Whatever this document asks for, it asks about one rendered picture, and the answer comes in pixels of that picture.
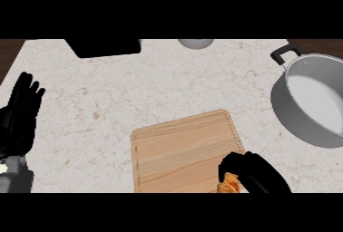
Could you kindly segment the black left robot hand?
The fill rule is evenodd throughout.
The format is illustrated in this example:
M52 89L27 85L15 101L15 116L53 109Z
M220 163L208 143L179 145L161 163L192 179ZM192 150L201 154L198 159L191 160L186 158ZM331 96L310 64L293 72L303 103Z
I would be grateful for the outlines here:
M32 148L35 117L44 92L34 75L22 72L7 105L0 109L0 159L24 156Z

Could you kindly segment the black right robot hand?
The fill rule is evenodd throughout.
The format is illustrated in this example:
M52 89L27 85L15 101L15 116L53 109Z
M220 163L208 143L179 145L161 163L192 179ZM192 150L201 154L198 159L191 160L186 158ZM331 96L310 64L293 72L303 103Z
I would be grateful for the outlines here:
M237 175L248 193L290 193L291 189L284 177L257 153L231 152L219 165L219 182L225 182L225 174Z

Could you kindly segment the golden brown croissant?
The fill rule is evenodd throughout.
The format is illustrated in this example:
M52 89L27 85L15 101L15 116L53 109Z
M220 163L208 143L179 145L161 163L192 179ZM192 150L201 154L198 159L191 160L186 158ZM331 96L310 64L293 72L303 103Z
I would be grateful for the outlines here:
M219 193L238 193L239 192L239 181L238 175L225 173L223 182L217 185Z

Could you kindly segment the wooden cutting board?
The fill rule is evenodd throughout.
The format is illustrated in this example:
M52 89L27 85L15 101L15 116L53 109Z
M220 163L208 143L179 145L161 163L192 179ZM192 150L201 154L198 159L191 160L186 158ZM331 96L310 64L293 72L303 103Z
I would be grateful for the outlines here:
M214 192L219 164L245 151L226 110L216 110L132 133L135 191Z

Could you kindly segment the grey metal pot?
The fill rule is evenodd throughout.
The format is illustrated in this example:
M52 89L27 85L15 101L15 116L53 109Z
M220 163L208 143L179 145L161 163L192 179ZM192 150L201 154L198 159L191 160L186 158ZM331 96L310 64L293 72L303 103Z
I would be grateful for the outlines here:
M343 59L303 54L294 43L271 53L284 68L271 91L272 109L288 132L316 147L343 147Z

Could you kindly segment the black flat appliance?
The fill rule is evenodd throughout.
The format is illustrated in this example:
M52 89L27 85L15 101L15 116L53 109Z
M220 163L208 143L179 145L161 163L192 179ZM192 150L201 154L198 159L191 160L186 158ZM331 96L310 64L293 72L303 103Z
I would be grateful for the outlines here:
M67 39L78 58L95 58L140 53L137 39Z

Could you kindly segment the grey round object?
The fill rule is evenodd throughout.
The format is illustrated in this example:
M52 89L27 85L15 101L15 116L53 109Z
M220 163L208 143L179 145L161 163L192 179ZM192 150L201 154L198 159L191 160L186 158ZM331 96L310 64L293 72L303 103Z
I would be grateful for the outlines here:
M201 50L205 49L211 44L211 39L179 39L179 43L189 49Z

